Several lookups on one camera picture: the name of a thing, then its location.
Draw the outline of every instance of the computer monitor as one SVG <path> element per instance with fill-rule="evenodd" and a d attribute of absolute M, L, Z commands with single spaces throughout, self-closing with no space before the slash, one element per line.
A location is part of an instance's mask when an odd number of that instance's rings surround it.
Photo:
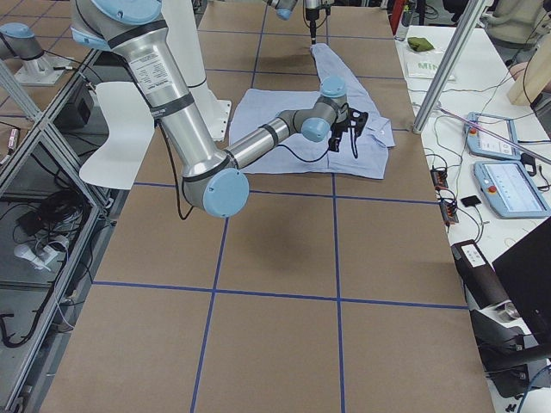
<path fill-rule="evenodd" d="M 551 343 L 551 219 L 510 247 L 493 267 L 534 338 Z"/>

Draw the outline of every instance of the green cloth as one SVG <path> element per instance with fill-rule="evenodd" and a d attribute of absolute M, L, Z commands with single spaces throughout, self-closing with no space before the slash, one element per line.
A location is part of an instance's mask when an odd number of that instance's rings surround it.
<path fill-rule="evenodd" d="M 434 46 L 425 37 L 408 37 L 407 44 L 415 52 L 428 52 L 434 49 Z"/>

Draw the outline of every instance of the blue cloth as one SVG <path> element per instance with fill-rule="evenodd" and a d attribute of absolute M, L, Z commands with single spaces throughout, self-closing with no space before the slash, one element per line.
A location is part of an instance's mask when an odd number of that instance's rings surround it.
<path fill-rule="evenodd" d="M 347 84 L 350 106 L 362 112 L 369 112 L 368 124 L 356 141 L 358 159 L 352 155 L 350 138 L 348 133 L 345 133 L 341 140 L 340 152 L 328 152 L 327 156 L 318 162 L 302 162 L 287 149 L 280 147 L 267 153 L 243 171 L 250 174 L 335 172 L 382 179 L 388 160 L 388 146 L 394 145 L 390 121 L 380 116 L 368 92 L 327 45 L 313 46 L 312 53 L 319 77 L 323 79 L 337 75 L 343 78 Z M 319 92 L 247 90 L 236 108 L 230 125 L 230 143 L 239 141 L 258 126 L 273 120 L 283 110 L 311 108 L 318 97 Z M 328 138 L 329 136 L 315 143 L 297 133 L 282 143 L 300 157 L 313 160 L 325 152 Z"/>

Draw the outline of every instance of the white table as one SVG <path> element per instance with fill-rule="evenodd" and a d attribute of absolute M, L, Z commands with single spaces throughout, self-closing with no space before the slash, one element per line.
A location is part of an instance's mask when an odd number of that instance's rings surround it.
<path fill-rule="evenodd" d="M 437 27 L 420 27 L 414 26 L 410 28 L 409 37 L 425 37 L 437 50 L 444 51 L 453 36 L 454 28 L 437 28 Z M 402 69 L 404 70 L 404 52 L 407 43 L 396 42 L 396 47 L 399 52 Z M 442 93 L 439 101 L 443 108 L 448 111 L 465 117 L 469 112 L 482 112 L 486 114 L 496 114 L 505 117 L 517 118 L 526 114 L 532 113 L 528 107 L 513 106 L 507 99 L 507 91 L 510 89 L 514 81 L 508 76 L 508 71 L 488 39 L 483 29 L 475 29 L 471 35 L 467 47 L 459 58 L 459 61 L 454 69 L 455 81 L 450 81 L 446 84 L 446 89 L 468 89 L 477 91 L 448 91 Z M 414 109 L 416 104 L 421 104 L 425 91 L 430 86 L 430 80 L 416 79 L 407 76 L 404 70 L 410 99 Z M 505 82 L 496 88 L 486 91 L 491 86 L 496 86 Z M 463 125 L 459 120 L 449 117 L 440 117 L 441 112 L 435 112 L 425 126 L 422 139 L 425 148 L 428 148 L 427 153 L 440 155 L 446 159 L 448 165 L 457 165 L 460 159 L 450 151 L 446 151 L 437 144 L 436 133 L 441 145 L 449 148 L 452 151 L 462 153 L 463 161 L 461 169 L 453 167 L 449 169 L 448 183 L 453 192 L 460 199 L 469 195 L 478 195 L 483 201 L 479 205 L 480 214 L 485 222 L 484 234 L 478 245 L 489 262 L 500 256 L 509 247 L 511 247 L 520 238 L 532 231 L 538 226 L 543 219 L 500 219 L 493 210 L 485 202 L 483 195 L 480 193 L 479 185 L 474 179 L 473 163 L 484 158 L 474 157 L 468 153 L 468 149 L 463 151 L 464 138 L 462 133 Z M 548 135 L 543 130 L 540 122 L 535 115 L 529 115 L 522 119 L 515 120 L 515 128 L 517 136 L 522 141 L 538 141 L 548 139 Z M 529 145 L 533 151 L 541 153 L 545 157 L 551 156 L 551 145 Z M 433 163 L 435 166 L 443 166 L 440 159 L 427 157 L 429 166 Z M 546 165 L 540 161 L 536 164 L 542 164 L 543 174 L 549 179 L 551 178 L 551 165 Z M 536 185 L 544 185 L 538 174 L 533 178 Z M 544 199 L 551 205 L 551 193 L 547 192 L 543 195 Z M 467 208 L 475 219 L 479 219 L 473 208 Z M 475 223 L 464 213 L 458 212 L 460 223 L 450 226 L 449 243 L 458 243 L 460 241 L 474 239 L 477 234 Z M 507 324 L 507 327 L 518 325 L 519 322 Z M 491 388 L 492 399 L 496 411 L 505 411 L 509 404 L 517 404 L 518 401 L 510 398 L 504 399 L 500 397 L 493 386 L 493 383 L 488 380 Z M 551 409 L 551 390 L 542 389 L 531 391 L 526 403 L 524 404 L 523 413 L 544 413 Z"/>

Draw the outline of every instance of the blue joint cap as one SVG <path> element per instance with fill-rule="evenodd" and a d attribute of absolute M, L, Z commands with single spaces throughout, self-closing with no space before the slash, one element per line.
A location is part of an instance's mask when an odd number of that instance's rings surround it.
<path fill-rule="evenodd" d="M 235 168 L 221 170 L 208 181 L 203 207 L 214 217 L 227 218 L 245 206 L 249 198 L 249 181 Z"/>
<path fill-rule="evenodd" d="M 90 0 L 104 15 L 124 24 L 147 24 L 161 13 L 158 0 Z"/>
<path fill-rule="evenodd" d="M 325 97 L 341 97 L 346 95 L 346 83 L 339 76 L 326 77 L 321 82 L 320 92 Z"/>
<path fill-rule="evenodd" d="M 282 20 L 289 20 L 291 18 L 292 10 L 279 9 L 276 11 L 277 16 Z"/>
<path fill-rule="evenodd" d="M 0 26 L 0 33 L 15 39 L 32 39 L 33 31 L 23 23 L 6 23 Z"/>
<path fill-rule="evenodd" d="M 71 31 L 73 40 L 79 45 L 89 47 L 90 49 L 103 50 L 105 52 L 111 51 L 111 47 L 109 47 L 105 39 L 81 32 L 75 28 L 71 28 Z"/>
<path fill-rule="evenodd" d="M 300 133 L 312 142 L 321 142 L 330 130 L 331 125 L 329 125 L 327 120 L 321 118 L 308 118 L 302 123 Z"/>

